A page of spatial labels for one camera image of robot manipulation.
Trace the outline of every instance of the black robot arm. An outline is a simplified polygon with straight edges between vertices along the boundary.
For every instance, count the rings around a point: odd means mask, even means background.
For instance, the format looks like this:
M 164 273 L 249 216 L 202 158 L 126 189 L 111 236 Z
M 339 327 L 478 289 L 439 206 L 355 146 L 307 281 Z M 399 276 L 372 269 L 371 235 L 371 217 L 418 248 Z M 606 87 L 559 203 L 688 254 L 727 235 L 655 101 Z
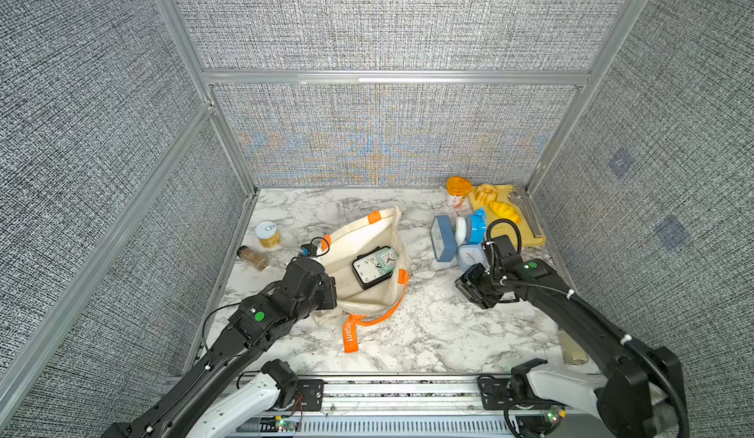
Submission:
M 683 373 L 674 353 L 665 347 L 650 349 L 627 335 L 575 294 L 550 265 L 541 259 L 524 262 L 508 236 L 489 240 L 491 231 L 492 226 L 483 242 L 489 268 L 474 265 L 456 281 L 466 299 L 482 309 L 529 301 L 555 320 L 604 375 L 606 381 L 593 392 L 596 403 L 588 405 L 596 406 L 595 412 L 616 436 L 650 437 L 676 423 L 679 434 L 688 433 Z M 504 300 L 511 293 L 514 299 Z M 537 367 L 542 373 L 548 369 L 544 363 L 533 360 L 512 370 L 511 400 L 538 398 L 537 387 L 529 384 L 534 376 L 528 373 Z
M 295 258 L 281 281 L 241 301 L 210 350 L 170 392 L 130 424 L 112 424 L 102 438 L 186 436 L 225 387 L 294 323 L 335 306 L 335 280 L 316 261 Z

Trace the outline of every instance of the black cable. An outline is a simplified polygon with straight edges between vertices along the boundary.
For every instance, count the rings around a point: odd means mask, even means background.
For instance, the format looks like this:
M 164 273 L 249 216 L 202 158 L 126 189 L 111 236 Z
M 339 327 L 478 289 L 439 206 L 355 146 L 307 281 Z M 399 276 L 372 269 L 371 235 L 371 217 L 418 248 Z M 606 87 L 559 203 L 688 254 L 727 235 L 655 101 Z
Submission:
M 647 356 L 647 354 L 644 351 L 640 351 L 636 347 L 633 346 L 631 343 L 631 340 L 628 340 L 624 343 L 624 346 L 633 351 L 636 356 L 641 358 L 644 363 L 652 370 L 652 372 L 655 374 L 655 377 L 660 380 L 660 386 L 662 386 L 663 390 L 665 391 L 665 394 L 670 398 L 670 403 L 673 404 L 673 408 L 675 409 L 675 414 L 678 416 L 678 437 L 679 438 L 689 438 L 691 435 L 691 428 L 688 425 L 688 416 L 686 415 L 686 407 L 683 404 L 683 400 L 681 400 L 681 396 L 678 394 L 678 391 L 675 390 L 675 387 L 673 387 L 672 384 L 670 384 L 670 380 L 665 376 L 665 374 L 660 370 L 659 367 L 655 364 L 654 361 L 652 361 L 652 358 Z
M 581 308 L 583 308 L 585 311 L 589 312 L 591 316 L 600 322 L 603 327 L 605 327 L 607 330 L 612 333 L 612 335 L 619 341 L 623 341 L 626 335 L 626 332 L 623 330 L 618 329 L 615 325 L 612 324 L 609 320 L 605 318 L 604 315 L 602 315 L 597 309 L 595 309 L 589 302 L 585 301 L 581 296 L 575 293 L 571 293 L 569 296 L 568 292 L 559 290 L 554 287 L 549 286 L 543 286 L 541 284 L 533 284 L 533 283 L 522 283 L 518 280 L 507 280 L 506 284 L 513 284 L 516 286 L 528 286 L 528 287 L 535 287 L 538 289 L 544 289 L 554 292 L 559 292 L 560 294 L 564 295 L 568 300 L 573 301 L 575 304 L 579 305 Z M 665 373 L 660 370 L 660 368 L 657 366 L 657 364 L 646 355 L 643 351 L 640 351 L 636 347 L 633 346 L 631 343 L 632 339 L 627 339 L 626 341 L 623 341 L 622 345 L 626 347 L 628 350 L 635 353 L 636 356 L 642 359 L 644 363 L 652 370 L 652 372 L 655 374 L 655 377 L 660 382 L 660 386 L 662 387 L 665 394 L 667 394 L 668 399 L 670 400 L 670 405 L 673 406 L 673 410 L 675 411 L 675 416 L 678 418 L 678 438 L 689 438 L 691 435 L 691 429 L 688 424 L 688 416 L 686 415 L 686 407 L 683 404 L 683 400 L 681 400 L 680 394 L 678 394 L 678 391 L 675 389 L 675 387 L 670 383 L 670 379 L 665 376 Z
M 303 395 L 298 396 L 298 399 L 296 399 L 296 402 L 293 403 L 293 407 L 290 408 L 290 414 L 288 414 L 286 418 L 292 417 L 293 414 L 296 413 L 296 406 L 299 404 L 301 404 L 301 414 L 303 414 L 304 413 L 304 396 Z
M 296 434 L 296 432 L 298 431 L 298 427 L 300 427 L 301 424 L 304 422 L 304 396 L 301 395 L 298 398 L 298 400 L 301 403 L 301 408 L 300 408 L 301 417 L 298 419 L 298 423 L 296 424 L 296 431 L 294 431 L 293 434 Z M 295 405 L 293 406 L 293 413 L 296 413 L 296 406 Z
M 207 321 L 210 320 L 210 317 L 212 317 L 212 314 L 214 314 L 217 311 L 221 311 L 224 308 L 233 307 L 235 305 L 239 305 L 240 302 L 235 302 L 233 304 L 227 304 L 227 305 L 221 305 L 219 308 L 215 309 L 214 311 L 211 311 L 205 318 L 204 323 L 201 325 L 201 340 L 204 342 L 204 348 L 207 350 L 207 353 L 210 351 L 210 346 L 207 344 L 207 338 L 204 337 L 204 330 L 207 329 Z
M 497 226 L 498 224 L 508 224 L 509 226 L 514 228 L 514 232 L 516 233 L 516 253 L 521 254 L 521 231 L 518 229 L 518 226 L 514 223 L 514 221 L 510 219 L 498 219 L 492 222 L 492 224 L 487 226 L 487 232 L 485 233 L 485 238 L 488 241 L 492 241 L 492 228 Z
M 238 375 L 238 379 L 236 379 L 236 389 L 240 389 L 240 379 L 247 374 L 256 374 L 254 371 L 244 371 Z
M 508 427 L 509 432 L 515 436 L 516 438 L 525 438 L 521 433 L 517 432 L 514 428 L 513 424 L 511 423 L 511 416 L 508 413 L 511 410 L 511 407 L 513 405 L 521 405 L 521 404 L 532 404 L 532 405 L 559 405 L 561 407 L 564 407 L 565 405 L 561 404 L 560 402 L 557 402 L 555 400 L 531 400 L 531 399 L 522 399 L 522 400 L 514 400 L 511 401 L 503 407 L 503 415 L 505 418 L 505 426 Z
M 326 255 L 326 254 L 327 254 L 327 253 L 329 252 L 329 246 L 330 246 L 330 243 L 329 243 L 329 242 L 327 241 L 327 239 L 325 239 L 324 237 L 314 237 L 314 238 L 312 238 L 312 239 L 311 239 L 311 240 L 309 241 L 309 243 L 310 243 L 310 244 L 314 244 L 314 243 L 315 243 L 315 240 L 322 240 L 322 241 L 323 241 L 324 243 L 326 243 L 326 244 L 327 244 L 327 250 L 325 250 L 325 253 L 324 253 L 324 254 L 321 254 L 321 255 L 317 255 L 317 256 L 325 256 L 325 255 Z
M 234 355 L 231 355 L 231 356 L 229 356 L 229 357 L 225 357 L 225 358 L 222 358 L 220 362 L 222 363 L 223 361 L 227 361 L 227 360 L 230 360 L 231 358 L 236 358 L 236 357 L 240 357 L 240 356 L 243 356 L 243 354 L 234 354 Z M 204 377 L 204 378 L 202 379 L 202 376 L 203 376 L 203 374 L 204 374 L 204 372 L 205 372 L 205 371 L 209 371 L 209 372 L 210 372 L 210 374 L 206 375 L 206 376 L 205 376 L 205 377 Z M 174 410 L 174 408 L 175 408 L 175 407 L 177 407 L 177 406 L 183 405 L 183 402 L 182 402 L 182 401 L 183 401 L 184 397 L 186 396 L 186 394 L 188 394 L 188 393 L 189 393 L 189 392 L 190 392 L 190 391 L 191 391 L 191 390 L 192 390 L 192 389 L 194 388 L 194 386 L 196 385 L 197 381 L 199 381 L 199 379 L 201 379 L 201 382 L 199 383 L 199 385 L 202 385 L 202 384 L 203 384 L 203 383 L 204 383 L 204 382 L 205 382 L 205 381 L 206 381 L 207 379 L 209 379 L 209 378 L 210 378 L 210 377 L 212 376 L 212 373 L 213 373 L 214 371 L 216 371 L 216 368 L 212 368 L 212 369 L 202 369 L 202 371 L 201 371 L 201 372 L 199 373 L 199 376 L 197 376 L 197 377 L 196 377 L 196 379 L 194 379 L 194 382 L 193 382 L 193 383 L 192 383 L 192 384 L 191 384 L 191 385 L 190 385 L 190 386 L 189 386 L 189 387 L 188 387 L 188 388 L 187 388 L 187 389 L 186 389 L 186 390 L 185 390 L 185 391 L 183 392 L 183 394 L 181 394 L 181 395 L 179 395 L 179 396 L 178 396 L 178 398 L 176 399 L 175 403 L 174 403 L 173 405 L 169 406 L 169 407 L 168 407 L 167 409 L 165 409 L 165 411 L 164 411 L 164 412 L 163 412 L 162 414 L 160 414 L 160 416 L 158 416 L 158 417 L 157 417 L 157 418 L 155 419 L 155 425 L 156 425 L 157 423 L 159 423 L 159 422 L 160 422 L 160 420 L 162 420 L 162 418 L 163 418 L 163 417 L 164 417 L 164 416 L 165 416 L 165 415 L 166 415 L 167 413 L 169 413 L 169 412 L 170 412 L 171 410 L 173 411 L 173 413 L 175 413 L 175 410 Z M 146 432 L 146 431 L 144 431 L 144 434 L 143 434 L 143 435 L 141 435 L 141 438 L 144 438 L 144 437 L 145 437 L 146 435 L 147 435 L 147 432 Z
M 479 380 L 482 379 L 482 378 L 498 379 L 498 378 L 496 378 L 495 376 L 493 376 L 491 374 L 480 374 L 480 375 L 478 375 L 476 377 L 476 382 L 479 382 Z

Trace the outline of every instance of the orange strap tag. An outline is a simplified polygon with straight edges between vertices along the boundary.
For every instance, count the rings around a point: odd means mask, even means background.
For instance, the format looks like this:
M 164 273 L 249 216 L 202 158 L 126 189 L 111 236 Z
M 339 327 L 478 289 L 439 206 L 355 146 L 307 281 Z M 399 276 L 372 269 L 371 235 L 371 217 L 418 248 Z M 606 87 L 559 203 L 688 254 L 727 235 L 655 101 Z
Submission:
M 409 272 L 405 269 L 402 269 L 398 272 L 398 284 L 408 284 L 409 283 Z
M 372 225 L 373 223 L 377 223 L 382 220 L 382 214 L 380 214 L 379 211 L 376 210 L 366 218 L 370 221 L 370 225 Z
M 408 290 L 409 288 L 409 272 L 405 269 L 400 270 L 398 273 L 398 282 L 403 285 L 403 294 L 401 295 L 401 298 L 398 300 L 398 302 L 396 302 L 396 304 L 391 307 L 389 311 L 385 312 L 382 317 L 375 320 L 363 320 L 367 317 L 366 315 L 351 314 L 348 316 L 348 320 L 346 320 L 343 324 L 343 345 L 346 353 L 359 351 L 359 340 L 356 337 L 356 325 L 371 327 L 372 325 L 377 325 L 384 320 L 388 320 L 390 317 L 392 317 L 393 314 L 395 314 L 395 311 L 401 305 L 401 301 L 403 301 L 403 298 L 406 297 L 406 290 Z
M 359 351 L 359 340 L 356 338 L 356 323 L 353 321 L 353 315 L 349 315 L 348 320 L 343 324 L 343 345 L 346 353 Z
M 333 243 L 333 238 L 331 236 L 329 235 L 324 236 L 324 240 L 322 241 L 322 251 L 326 252 L 332 243 Z

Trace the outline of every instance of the white marble surface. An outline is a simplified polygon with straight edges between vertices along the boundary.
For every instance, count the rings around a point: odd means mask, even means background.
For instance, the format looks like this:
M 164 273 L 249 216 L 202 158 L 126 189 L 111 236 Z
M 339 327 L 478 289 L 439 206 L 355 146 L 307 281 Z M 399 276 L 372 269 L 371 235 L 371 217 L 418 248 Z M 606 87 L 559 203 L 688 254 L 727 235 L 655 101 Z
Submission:
M 453 282 L 461 275 L 454 262 L 434 261 L 429 227 L 438 214 L 452 214 L 441 189 L 337 188 L 265 189 L 251 216 L 243 244 L 265 252 L 263 272 L 236 259 L 221 305 L 238 302 L 283 277 L 285 265 L 301 244 L 397 205 L 403 212 L 400 236 L 412 260 L 411 280 L 395 315 L 373 327 L 357 327 L 359 351 L 343 350 L 346 316 L 317 326 L 305 319 L 287 337 L 250 365 L 280 358 L 303 372 L 507 372 L 531 358 L 561 363 L 556 324 L 529 303 L 498 305 L 483 311 L 463 299 Z M 264 249 L 253 233 L 271 220 L 280 228 L 281 245 Z M 551 263 L 545 247 L 525 247 L 524 259 Z M 210 343 L 235 310 L 220 311 L 212 322 Z

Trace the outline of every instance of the orange-lidded jar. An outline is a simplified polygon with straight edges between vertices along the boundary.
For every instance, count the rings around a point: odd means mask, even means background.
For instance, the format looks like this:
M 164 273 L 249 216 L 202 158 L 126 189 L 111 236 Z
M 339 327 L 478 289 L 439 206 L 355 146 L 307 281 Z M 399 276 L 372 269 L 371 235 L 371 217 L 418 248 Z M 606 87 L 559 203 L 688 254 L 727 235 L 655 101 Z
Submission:
M 471 192 L 474 185 L 471 181 L 461 177 L 450 177 L 445 185 L 448 190 L 448 206 L 455 210 L 461 209 L 464 198 Z

